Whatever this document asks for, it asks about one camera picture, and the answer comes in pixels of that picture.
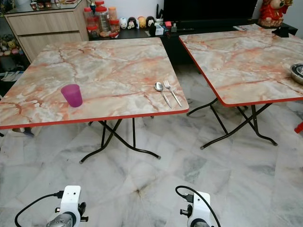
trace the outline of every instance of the stainless steel bowl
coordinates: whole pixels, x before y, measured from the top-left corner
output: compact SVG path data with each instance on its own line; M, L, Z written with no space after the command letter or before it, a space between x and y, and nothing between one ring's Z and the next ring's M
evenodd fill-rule
M303 85L303 64L295 64L291 67L292 78Z

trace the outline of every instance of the television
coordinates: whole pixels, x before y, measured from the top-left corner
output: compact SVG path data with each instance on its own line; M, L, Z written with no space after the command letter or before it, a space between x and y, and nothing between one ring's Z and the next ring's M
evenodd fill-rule
M164 21L197 27L251 19L258 0L164 0Z

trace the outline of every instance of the crossed table legs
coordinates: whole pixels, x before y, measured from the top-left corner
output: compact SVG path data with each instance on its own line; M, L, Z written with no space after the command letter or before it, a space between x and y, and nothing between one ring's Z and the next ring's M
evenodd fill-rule
M143 149L138 149L136 148L136 134L135 134L135 123L134 123L134 118L133 118L133 145L128 144L121 136L118 135L118 133L116 133L117 128L119 127L119 124L121 123L122 119L119 119L115 126L113 128L109 127L107 125L106 121L99 121L100 124L103 125L103 132L102 132L102 140L101 140L101 147L98 150L95 150L91 153L89 153L88 155L86 155L83 159L81 159L81 161L79 162L80 164L82 164L87 158L89 158L90 156L99 153L101 151L103 151L109 144L109 142L111 141L112 137L115 136L118 140L120 140L125 146L127 146L128 148L134 150L134 151L138 151L138 152L142 152L142 153L146 153L149 155L152 155L154 157L156 157L157 159L161 159L161 156L148 151L148 150L143 150ZM105 140L105 131L106 129L110 132L110 135L108 137L108 139L106 140L106 142L104 143Z
M264 106L262 106L259 110L256 111L256 106L255 105L252 105L251 106L251 110L252 110L252 115L250 117L247 117L246 114L243 112L243 110L241 110L240 107L237 106L239 112L244 116L245 118L245 121L242 122L238 127L236 127L234 130L232 130L231 132L228 132L227 129L225 128L224 124L222 123L220 117L218 116L216 110L214 109L214 107L212 106L216 101L218 101L218 99L216 98L214 101L206 104L206 105L203 105L201 107L198 107L192 111L190 111L189 113L187 113L187 116L191 115L193 112L197 111L197 110L200 110L202 108L205 108L205 107L208 107L210 106L210 108L212 109L213 113L215 114L218 122L220 123L221 127L223 128L224 132L225 132L225 135L224 136L221 136L215 140L212 140L208 143L206 143L205 145L201 146L200 149L203 150L204 148L212 145L213 143L216 143L220 140L223 140L231 135L233 135L235 132L237 132L240 128L242 128L244 125L246 125L247 123L250 124L250 126L252 127L252 129L255 131L256 135L259 136L260 138L262 139L265 139L265 140L269 140L274 146L277 146L278 144L272 139L272 138L269 138L269 137L266 137L266 136L263 136L259 133L258 131L258 121L257 121L257 115L259 115L262 111L264 111L267 107L269 107L272 103L269 103L269 104L265 104Z

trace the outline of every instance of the wooden cabinet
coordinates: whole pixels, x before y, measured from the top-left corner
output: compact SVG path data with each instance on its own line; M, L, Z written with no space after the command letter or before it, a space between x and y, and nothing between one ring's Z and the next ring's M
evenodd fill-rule
M84 7L86 0L79 0L74 8L11 13L5 18L29 61L33 62L47 44L89 40Z

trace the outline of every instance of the cabinet drawer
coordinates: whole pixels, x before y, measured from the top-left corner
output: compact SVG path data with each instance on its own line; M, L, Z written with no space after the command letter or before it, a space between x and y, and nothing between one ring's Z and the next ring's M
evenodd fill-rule
M19 36L19 39L31 63L48 44L82 41L79 32Z
M73 12L33 14L9 17L17 35L78 31Z

